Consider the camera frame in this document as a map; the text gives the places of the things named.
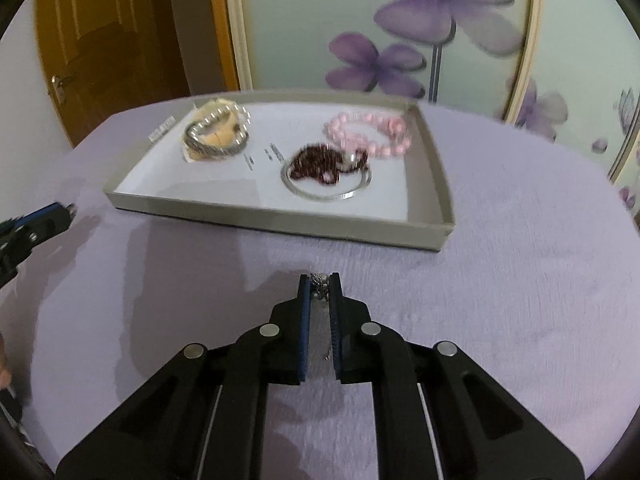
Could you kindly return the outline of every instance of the bracelet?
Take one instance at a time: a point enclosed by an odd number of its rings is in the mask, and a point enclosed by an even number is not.
[[[357,132],[349,132],[347,123],[364,123],[373,126],[387,136],[389,144],[380,145]],[[385,117],[381,114],[340,113],[325,125],[327,137],[347,152],[366,150],[369,156],[387,158],[402,156],[411,146],[411,135],[407,131],[406,122],[401,117]]]
[[[204,130],[224,122],[230,118],[238,118],[238,123],[234,126],[233,141],[226,146],[213,146],[206,144],[200,139]],[[190,150],[205,155],[209,158],[220,160],[228,156],[235,156],[245,149],[249,141],[249,131],[247,126],[251,124],[251,115],[244,107],[237,104],[225,105],[207,114],[201,121],[191,123],[184,131],[184,143]]]
[[[335,186],[339,175],[360,172],[362,177],[358,185],[346,192],[332,195],[309,193],[297,187],[295,180],[312,178],[324,186]],[[293,194],[316,202],[332,202],[351,198],[357,191],[371,183],[371,169],[367,164],[367,153],[358,150],[356,153],[339,152],[326,144],[306,146],[291,160],[286,160],[280,171],[284,185]]]

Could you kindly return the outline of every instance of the table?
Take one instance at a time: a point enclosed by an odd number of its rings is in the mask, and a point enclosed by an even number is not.
[[[441,253],[115,210],[101,188],[122,150],[183,105],[111,117],[34,192],[34,207],[79,208],[0,303],[24,423],[53,467],[181,347],[232,343],[309,271],[340,272],[345,294],[409,341],[456,342],[587,474],[609,454],[640,397],[640,239],[594,164],[425,105],[458,222]],[[312,313],[307,382],[270,390],[266,480],[377,478],[369,388],[333,380],[325,317]]]

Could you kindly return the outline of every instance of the pink beaded bracelet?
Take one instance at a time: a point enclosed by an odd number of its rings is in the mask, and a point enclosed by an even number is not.
[[[373,126],[387,136],[389,144],[380,145],[357,132],[348,132],[347,123],[364,123]],[[406,122],[400,117],[385,117],[370,113],[340,113],[325,125],[327,137],[346,152],[366,150],[369,156],[387,158],[402,156],[411,146],[411,135],[407,131]]]

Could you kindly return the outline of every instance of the door handle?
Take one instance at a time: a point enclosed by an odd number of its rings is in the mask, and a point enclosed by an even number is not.
[[[75,76],[73,74],[64,77],[55,75],[51,78],[51,85],[53,86],[53,91],[56,93],[56,99],[59,104],[63,105],[66,102],[64,86],[74,78]]]

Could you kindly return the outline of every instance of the silver bracelet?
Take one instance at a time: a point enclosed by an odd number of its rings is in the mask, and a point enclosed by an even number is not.
[[[211,146],[200,140],[204,130],[216,126],[231,115],[238,117],[234,127],[234,140],[227,146]],[[251,124],[251,115],[244,107],[237,104],[226,105],[206,115],[201,121],[191,123],[184,131],[184,143],[190,150],[213,159],[235,156],[245,149],[249,141],[247,126]]]
[[[369,166],[365,166],[360,170],[360,174],[362,175],[360,182],[356,187],[349,191],[345,191],[344,193],[336,193],[332,195],[316,195],[314,193],[306,192],[300,189],[293,183],[291,179],[291,166],[292,160],[286,160],[282,166],[282,170],[280,171],[280,177],[284,182],[284,185],[287,186],[290,192],[299,197],[306,198],[307,200],[315,200],[316,202],[336,202],[338,200],[346,200],[347,198],[351,198],[361,189],[365,189],[369,184],[371,184],[371,169]]]

